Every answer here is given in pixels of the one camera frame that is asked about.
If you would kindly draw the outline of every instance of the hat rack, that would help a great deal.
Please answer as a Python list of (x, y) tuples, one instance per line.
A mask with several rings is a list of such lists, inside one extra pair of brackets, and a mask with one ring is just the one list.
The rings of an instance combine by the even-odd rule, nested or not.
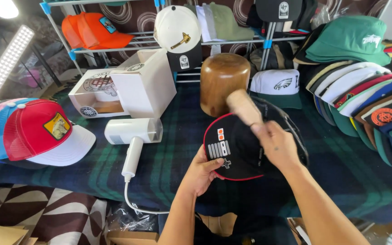
[[(132, 51), (132, 50), (141, 50), (141, 49), (154, 49), (154, 48), (160, 48), (160, 46), (147, 46), (147, 47), (123, 47), (123, 48), (112, 48), (112, 49), (98, 49), (98, 50), (89, 50), (89, 49), (82, 49), (82, 48), (76, 48), (76, 49), (71, 49), (71, 47), (68, 45), (66, 42), (66, 39), (62, 35), (62, 33), (58, 29), (58, 25), (55, 23), (51, 16), (51, 7), (54, 6), (63, 6), (63, 5), (79, 5), (80, 8), (85, 12), (84, 4), (90, 4), (90, 3), (111, 3), (111, 2), (120, 2), (121, 0), (74, 0), (74, 1), (61, 1), (61, 2), (51, 2), (51, 3), (40, 3), (44, 13), (48, 17), (49, 21), (51, 22), (54, 30), (57, 32), (58, 37), (61, 39), (61, 42), (63, 43), (64, 47), (66, 48), (70, 58), (72, 59), (73, 63), (75, 64), (76, 68), (78, 69), (79, 73), (83, 75), (83, 72), (81, 71), (81, 68), (79, 64), (76, 61), (76, 54), (86, 54), (86, 53), (102, 53), (102, 58), (104, 61), (107, 63), (106, 59), (106, 52), (115, 52), (115, 51)], [(169, 0), (154, 0), (155, 7), (157, 9), (157, 12), (160, 12), (160, 6), (161, 8), (165, 8), (166, 6), (170, 5), (171, 1)], [(253, 40), (244, 40), (244, 41), (225, 41), (225, 42), (202, 42), (201, 45), (222, 45), (222, 44), (247, 44), (246, 48), (246, 53), (251, 52), (251, 47), (252, 43), (263, 43), (263, 57), (262, 57), (262, 63), (260, 70), (263, 70), (263, 67), (266, 67), (267, 65), (267, 60), (269, 57), (269, 51), (272, 46), (272, 42), (281, 42), (281, 41), (294, 41), (294, 40), (303, 40), (305, 37), (283, 37), (283, 38), (273, 38), (274, 30), (275, 30), (275, 25), (276, 23), (270, 22), (269, 23), (269, 28), (267, 30), (267, 33), (269, 33), (266, 38), (264, 39), (262, 36), (255, 35)], [(135, 36), (132, 40), (132, 42), (129, 42), (128, 44), (155, 44), (157, 43), (155, 40), (152, 41), (138, 41), (138, 39), (146, 39), (146, 38), (153, 38), (152, 35), (150, 36), (140, 36), (140, 35), (148, 35), (148, 34), (153, 34), (153, 31), (143, 31), (143, 32), (132, 32), (128, 33), (131, 35), (138, 35)], [(190, 76), (190, 75), (200, 75), (200, 72), (198, 73), (182, 73), (182, 74), (176, 74), (178, 76)], [(183, 80), (183, 81), (176, 81), (176, 83), (187, 83), (187, 82), (200, 82), (200, 80)]]

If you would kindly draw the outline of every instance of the white box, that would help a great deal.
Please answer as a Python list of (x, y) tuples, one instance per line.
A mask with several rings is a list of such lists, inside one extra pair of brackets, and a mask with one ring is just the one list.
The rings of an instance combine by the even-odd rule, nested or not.
[(159, 118), (176, 94), (166, 49), (143, 49), (114, 69), (112, 77), (132, 118)]
[(84, 118), (129, 115), (110, 77), (112, 70), (114, 68), (87, 70), (69, 93)]

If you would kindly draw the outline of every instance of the table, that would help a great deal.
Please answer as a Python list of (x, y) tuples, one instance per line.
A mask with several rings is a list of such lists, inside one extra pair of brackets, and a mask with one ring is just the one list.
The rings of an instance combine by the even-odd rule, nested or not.
[[(214, 118), (199, 106), (199, 84), (178, 84), (177, 95), (161, 117), (161, 143), (145, 144), (128, 197), (139, 206), (169, 210), (191, 159)], [(392, 167), (355, 137), (344, 135), (318, 114), (310, 94), (301, 92), (303, 109), (286, 109), (302, 133), (309, 153), (309, 170), (348, 217), (392, 221)], [(95, 146), (80, 162), (67, 167), (29, 170), (0, 164), (0, 183), (51, 186), (100, 198), (124, 200), (121, 175), (128, 145), (111, 145), (104, 137), (109, 118), (83, 119), (69, 98), (59, 101), (68, 118), (92, 131)], [(251, 181), (216, 179), (197, 199), (196, 211), (209, 216), (265, 214), (299, 217), (285, 179)]]

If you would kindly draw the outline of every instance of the patterned wallpaper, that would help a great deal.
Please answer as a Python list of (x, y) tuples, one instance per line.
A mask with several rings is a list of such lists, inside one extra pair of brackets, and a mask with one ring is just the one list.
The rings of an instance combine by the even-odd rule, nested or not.
[[(379, 11), (384, 8), (388, 0), (318, 0), (320, 3), (326, 4), (329, 7), (331, 14), (336, 10), (340, 1), (341, 8), (354, 5), (354, 8), (361, 13), (371, 16), (376, 16)], [(185, 3), (192, 5), (202, 5), (202, 3), (211, 3), (212, 0), (171, 0), (172, 4), (184, 5)], [(237, 23), (241, 26), (246, 26), (247, 14), (253, 0), (215, 0), (215, 3), (229, 6), (235, 15)], [(106, 6), (103, 4), (88, 4), (85, 5), (87, 12), (99, 12), (106, 15), (116, 26), (117, 30), (123, 33), (153, 31), (154, 21), (156, 16), (156, 8), (153, 0), (131, 1), (123, 6)], [(156, 46), (157, 44), (143, 44), (143, 46)], [(245, 54), (246, 44), (225, 44), (222, 45), (222, 52)], [(253, 44), (253, 48), (260, 47), (261, 44)], [(142, 47), (141, 44), (132, 44), (128, 47)], [(204, 58), (210, 56), (210, 46), (203, 46)], [(113, 64), (120, 64), (136, 51), (120, 51), (108, 53), (108, 56)]]

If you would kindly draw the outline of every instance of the power cord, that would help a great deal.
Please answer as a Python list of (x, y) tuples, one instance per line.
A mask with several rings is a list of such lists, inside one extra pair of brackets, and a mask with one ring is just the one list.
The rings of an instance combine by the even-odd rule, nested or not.
[(149, 210), (143, 210), (143, 209), (139, 209), (134, 207), (128, 200), (128, 183), (129, 181), (131, 181), (131, 175), (130, 174), (126, 174), (125, 175), (125, 201), (126, 204), (128, 204), (128, 206), (136, 211), (142, 212), (142, 213), (146, 213), (146, 214), (168, 214), (168, 211), (149, 211)]

